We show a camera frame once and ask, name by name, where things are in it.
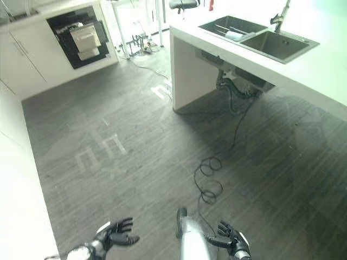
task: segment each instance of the cabinet handle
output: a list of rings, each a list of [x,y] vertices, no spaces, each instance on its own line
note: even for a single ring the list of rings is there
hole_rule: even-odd
[[[12,42],[12,44],[16,47],[16,49],[20,52],[20,54],[21,54],[22,56],[24,56],[24,53],[22,53],[20,47],[19,47],[15,42]]]
[[[21,48],[24,50],[24,53],[26,53],[27,55],[29,55],[27,49],[24,47],[23,43],[21,41],[18,41],[18,44],[21,46]]]

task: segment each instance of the gray wooden floor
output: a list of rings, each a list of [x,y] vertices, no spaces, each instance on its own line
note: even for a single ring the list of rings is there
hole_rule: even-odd
[[[168,43],[136,58],[170,75]],[[109,219],[134,217],[140,242],[107,259],[179,259],[175,214],[197,215],[192,173],[232,142],[238,116],[177,115],[152,71],[121,61],[23,102],[37,170],[60,252],[90,240]],[[213,92],[187,111],[227,111]],[[347,123],[289,95],[261,96],[223,154],[224,192],[201,211],[242,230],[253,259],[345,259]],[[210,183],[206,177],[198,181]]]

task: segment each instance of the built-in oven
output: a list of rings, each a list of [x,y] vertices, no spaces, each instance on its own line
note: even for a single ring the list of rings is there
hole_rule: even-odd
[[[109,54],[102,21],[92,6],[47,19],[74,69],[104,59]]]

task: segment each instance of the chair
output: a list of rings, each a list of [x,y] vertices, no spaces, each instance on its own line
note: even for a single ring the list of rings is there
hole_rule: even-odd
[[[181,13],[181,9],[195,8],[200,5],[200,0],[170,0],[169,7],[171,9],[178,8],[178,13]]]

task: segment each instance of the faucet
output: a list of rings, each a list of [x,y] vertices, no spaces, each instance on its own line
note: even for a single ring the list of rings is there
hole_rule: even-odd
[[[277,24],[276,29],[275,29],[275,33],[279,33],[281,31],[281,26],[284,22],[284,18],[286,17],[287,12],[288,12],[290,2],[291,2],[291,0],[287,0],[287,3],[284,6],[281,15],[276,14],[276,16],[271,18],[271,20],[270,20],[270,24],[275,24],[275,23]]]

